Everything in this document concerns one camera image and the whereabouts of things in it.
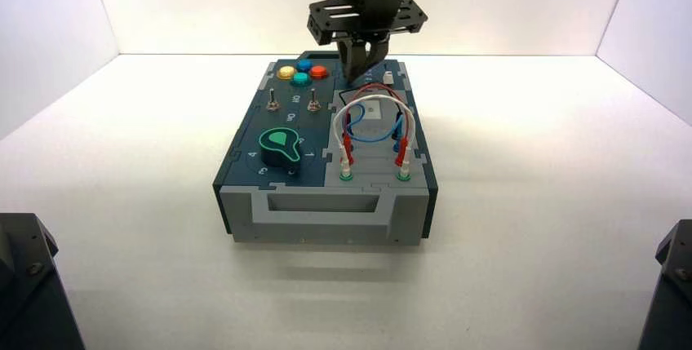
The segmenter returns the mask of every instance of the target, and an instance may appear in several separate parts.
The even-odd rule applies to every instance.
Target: white cable
[[[366,100],[372,100],[372,99],[385,99],[385,100],[390,100],[393,101],[394,103],[397,103],[401,105],[404,110],[408,113],[410,116],[410,125],[408,129],[408,136],[406,137],[406,140],[408,142],[408,145],[406,146],[406,151],[404,153],[404,158],[403,158],[403,163],[401,164],[401,169],[399,174],[403,177],[408,177],[409,175],[409,155],[410,155],[410,146],[413,144],[413,137],[415,137],[415,118],[413,116],[413,112],[409,109],[409,107],[406,106],[403,102],[401,102],[399,99],[389,96],[389,95],[366,95],[364,97],[359,97],[350,103],[346,104],[339,112],[336,113],[334,116],[334,119],[331,121],[331,132],[334,134],[334,138],[336,139],[337,142],[339,142],[339,150],[341,151],[341,175],[344,177],[349,177],[351,175],[351,166],[348,163],[348,154],[346,153],[346,148],[344,147],[344,143],[341,141],[341,138],[339,137],[339,133],[337,132],[337,122],[341,120],[341,117],[344,115],[346,110],[350,109],[352,106],[355,104],[361,103]],[[344,127],[342,123],[341,127],[341,134],[344,133]]]

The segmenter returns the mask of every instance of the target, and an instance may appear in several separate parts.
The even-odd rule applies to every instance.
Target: black metal frame
[[[308,29],[319,45],[337,42],[344,76],[353,82],[384,60],[391,34],[417,33],[427,20],[413,0],[325,0],[310,5]]]
[[[692,348],[692,219],[683,219],[656,251],[661,276],[639,350]]]
[[[51,234],[34,214],[0,214],[0,227],[0,349],[83,350]]]

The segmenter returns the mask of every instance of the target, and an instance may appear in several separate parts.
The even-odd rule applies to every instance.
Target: red plug
[[[348,134],[344,136],[344,147],[346,148],[346,155],[348,156],[348,164],[353,165],[355,162],[355,160],[353,160],[353,156],[351,155],[353,144],[351,144],[351,137]]]
[[[406,139],[406,137],[401,138],[401,143],[399,144],[399,154],[397,155],[397,159],[394,160],[394,163],[397,164],[397,166],[401,166],[401,164],[404,163],[404,156],[406,155],[406,146],[408,146],[409,141]]]

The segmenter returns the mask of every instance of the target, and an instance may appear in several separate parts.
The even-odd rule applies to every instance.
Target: rotary knob
[[[300,170],[300,136],[288,127],[276,127],[259,135],[262,162],[289,173]]]

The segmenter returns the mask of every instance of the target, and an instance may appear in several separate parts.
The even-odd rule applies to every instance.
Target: white wall
[[[125,53],[300,53],[319,0],[104,0]],[[416,0],[430,16],[393,53],[593,55],[616,0]]]
[[[598,56],[692,124],[692,0],[620,0]]]
[[[0,138],[118,54],[100,0],[0,0]]]

